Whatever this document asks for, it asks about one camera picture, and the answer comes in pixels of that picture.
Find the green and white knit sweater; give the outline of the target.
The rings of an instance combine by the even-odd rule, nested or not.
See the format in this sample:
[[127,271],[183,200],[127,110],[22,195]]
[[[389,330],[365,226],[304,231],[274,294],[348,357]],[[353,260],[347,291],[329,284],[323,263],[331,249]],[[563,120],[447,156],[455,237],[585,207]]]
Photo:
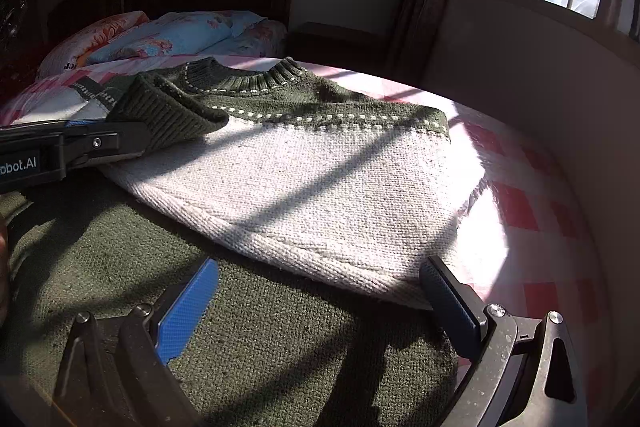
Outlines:
[[209,426],[431,426],[457,362],[419,267],[456,220],[439,110],[350,91],[286,58],[81,81],[25,120],[136,117],[149,153],[26,192],[1,369],[54,386],[74,314],[125,312],[205,259],[220,285],[171,363]]

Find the orange floral pillow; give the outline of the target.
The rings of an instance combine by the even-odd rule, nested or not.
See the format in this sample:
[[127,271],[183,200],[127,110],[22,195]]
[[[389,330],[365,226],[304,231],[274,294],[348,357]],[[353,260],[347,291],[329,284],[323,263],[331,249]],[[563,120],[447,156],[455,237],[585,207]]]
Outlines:
[[134,11],[105,17],[58,44],[43,59],[37,69],[38,80],[60,75],[66,70],[85,64],[88,56],[115,37],[131,28],[145,24],[149,17],[143,11]]

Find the pink checkered bed sheet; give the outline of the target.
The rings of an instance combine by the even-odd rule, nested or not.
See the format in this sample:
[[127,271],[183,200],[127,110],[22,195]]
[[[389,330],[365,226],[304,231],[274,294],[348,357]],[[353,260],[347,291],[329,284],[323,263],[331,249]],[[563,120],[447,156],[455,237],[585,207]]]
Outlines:
[[[103,84],[114,77],[204,58],[208,57],[136,58],[92,66],[82,74],[40,83],[40,104],[48,93],[76,88],[87,79]],[[367,81],[334,80],[300,66],[350,91],[398,103],[370,95]],[[574,389],[559,391],[554,384],[545,384],[544,396],[551,402],[548,412],[518,410],[518,419],[527,426],[536,421],[558,425],[562,408],[576,405],[582,425],[603,425],[612,401],[611,327],[603,277],[586,222],[560,168],[537,144],[476,110],[455,106],[440,96],[411,105],[439,110],[446,118],[450,140],[449,196],[457,225],[454,246],[449,257],[428,256],[442,258],[486,303],[500,303],[513,315],[539,320],[558,311],[570,331],[568,350],[577,364]],[[58,183],[25,188],[2,199],[1,220],[8,233],[1,241],[1,290],[10,309],[6,284],[12,280],[15,256],[9,236],[14,210],[26,192]],[[46,425],[51,414],[67,426],[94,426],[99,421],[98,413],[74,413],[67,401],[56,399],[54,386],[43,393],[31,384],[13,384],[2,369],[1,382],[15,392],[37,425]]]

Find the blue floral pillow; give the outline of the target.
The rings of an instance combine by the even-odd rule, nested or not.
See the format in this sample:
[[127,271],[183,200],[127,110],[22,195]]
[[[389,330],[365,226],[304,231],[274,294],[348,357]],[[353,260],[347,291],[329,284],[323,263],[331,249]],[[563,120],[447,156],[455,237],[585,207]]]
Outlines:
[[86,63],[169,55],[277,56],[285,35],[282,23],[250,11],[169,12],[114,37]]

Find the dark wooden nightstand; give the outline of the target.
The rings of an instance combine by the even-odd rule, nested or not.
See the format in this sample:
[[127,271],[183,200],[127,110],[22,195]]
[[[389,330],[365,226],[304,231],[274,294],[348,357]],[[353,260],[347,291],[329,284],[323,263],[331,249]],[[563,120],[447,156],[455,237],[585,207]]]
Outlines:
[[342,26],[307,22],[283,40],[284,53],[308,62],[390,79],[411,79],[412,64],[400,44],[389,36]]

